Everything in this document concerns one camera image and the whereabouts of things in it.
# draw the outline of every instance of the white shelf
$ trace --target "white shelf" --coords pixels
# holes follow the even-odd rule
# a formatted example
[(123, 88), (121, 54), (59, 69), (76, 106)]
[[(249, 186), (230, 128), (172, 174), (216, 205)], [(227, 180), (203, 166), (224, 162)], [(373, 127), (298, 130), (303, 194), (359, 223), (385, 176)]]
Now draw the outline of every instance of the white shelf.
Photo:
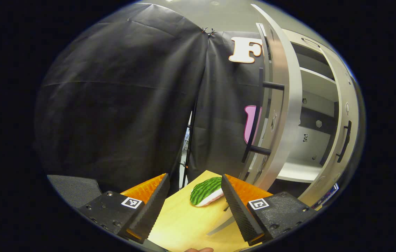
[(278, 179), (311, 183), (318, 176), (322, 166), (316, 161), (303, 161), (289, 158), (283, 165)]
[(302, 90), (324, 97), (332, 102), (338, 101), (338, 90), (335, 81), (324, 75), (300, 67)]

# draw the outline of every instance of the finger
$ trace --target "finger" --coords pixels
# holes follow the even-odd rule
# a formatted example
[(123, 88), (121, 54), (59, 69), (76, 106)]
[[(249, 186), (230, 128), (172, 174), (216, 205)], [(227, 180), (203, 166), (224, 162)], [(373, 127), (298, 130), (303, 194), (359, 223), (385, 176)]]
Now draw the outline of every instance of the finger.
[(214, 252), (214, 249), (211, 247), (205, 247), (198, 252)]

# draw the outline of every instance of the black handle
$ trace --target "black handle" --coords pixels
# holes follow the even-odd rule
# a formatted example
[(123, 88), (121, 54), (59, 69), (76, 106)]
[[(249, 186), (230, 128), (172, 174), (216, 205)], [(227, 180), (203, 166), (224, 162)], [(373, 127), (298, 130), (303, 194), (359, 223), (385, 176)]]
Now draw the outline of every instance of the black handle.
[(352, 121), (349, 121), (348, 125), (344, 126), (344, 128), (347, 129), (346, 140), (344, 142), (344, 146), (342, 147), (341, 153), (340, 154), (337, 153), (337, 156), (339, 156), (337, 163), (341, 162), (342, 157), (344, 157), (344, 153), (346, 152), (347, 145), (349, 145), (350, 130), (352, 129)]
[(257, 129), (257, 121), (259, 120), (259, 114), (260, 114), (260, 101), (263, 98), (262, 88), (263, 88), (263, 68), (260, 67), (259, 68), (259, 99), (257, 100), (257, 105), (255, 107), (255, 115), (254, 115), (253, 126), (251, 128), (251, 134), (249, 135), (248, 144), (246, 145), (245, 153), (243, 154), (243, 158), (241, 159), (242, 163), (246, 161), (246, 158), (248, 157), (248, 153), (251, 150), (251, 145), (254, 142), (254, 134)]

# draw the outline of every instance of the wooden table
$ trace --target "wooden table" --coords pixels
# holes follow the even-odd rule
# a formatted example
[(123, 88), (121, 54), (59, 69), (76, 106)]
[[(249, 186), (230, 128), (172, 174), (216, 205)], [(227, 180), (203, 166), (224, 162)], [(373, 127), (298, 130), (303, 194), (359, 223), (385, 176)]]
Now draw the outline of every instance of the wooden table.
[(237, 223), (208, 236), (208, 232), (224, 218), (227, 202), (225, 197), (204, 207), (190, 203), (190, 193), (195, 185), (211, 177), (221, 177), (205, 171), (179, 192), (167, 198), (148, 240), (171, 252), (184, 252), (189, 248), (211, 247), (214, 252), (234, 252), (248, 248)]

